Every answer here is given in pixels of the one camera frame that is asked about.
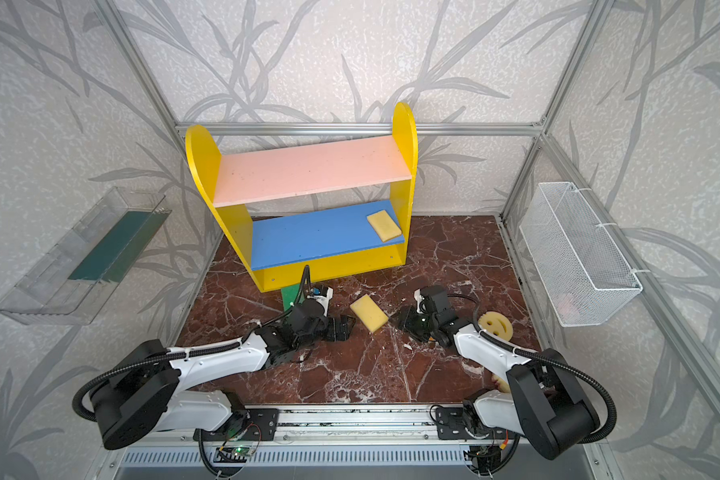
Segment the green scourer yellow sponge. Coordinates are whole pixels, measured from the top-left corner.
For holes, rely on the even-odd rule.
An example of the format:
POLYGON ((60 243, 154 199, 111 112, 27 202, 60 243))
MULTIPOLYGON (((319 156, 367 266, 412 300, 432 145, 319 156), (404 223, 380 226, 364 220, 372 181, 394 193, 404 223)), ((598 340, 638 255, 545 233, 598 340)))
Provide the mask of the green scourer yellow sponge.
POLYGON ((294 304, 300 304, 305 298, 304 289, 299 285, 291 285, 280 290, 283 308, 290 310, 294 304))

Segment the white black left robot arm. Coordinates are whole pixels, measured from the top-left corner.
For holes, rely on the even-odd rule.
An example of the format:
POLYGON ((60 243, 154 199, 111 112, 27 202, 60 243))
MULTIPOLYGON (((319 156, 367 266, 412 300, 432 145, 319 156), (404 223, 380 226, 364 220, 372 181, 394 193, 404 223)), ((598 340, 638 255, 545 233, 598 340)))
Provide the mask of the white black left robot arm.
POLYGON ((229 394, 200 392, 198 386, 291 363, 318 342, 348 340, 355 318, 330 316, 327 305, 324 297, 308 298, 283 317, 229 341, 186 348, 145 341, 115 368, 85 383, 74 394, 72 409, 97 424, 108 450, 155 431, 217 432, 245 409, 229 394))

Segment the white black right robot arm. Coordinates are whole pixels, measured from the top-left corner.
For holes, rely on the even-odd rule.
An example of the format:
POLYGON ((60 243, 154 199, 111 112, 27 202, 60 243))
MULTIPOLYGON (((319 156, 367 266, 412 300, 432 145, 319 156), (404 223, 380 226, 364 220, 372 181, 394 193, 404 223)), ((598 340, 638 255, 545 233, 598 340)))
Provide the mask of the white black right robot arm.
POLYGON ((459 408, 435 408, 432 419, 445 429, 440 438, 483 440, 501 430, 527 439, 552 460, 575 445, 610 435, 617 409, 597 380, 554 349, 534 351, 512 343, 509 321, 496 312, 475 309, 470 317, 459 315, 451 303, 456 297, 440 285, 424 287, 391 320, 413 340, 451 349, 498 380, 459 408))

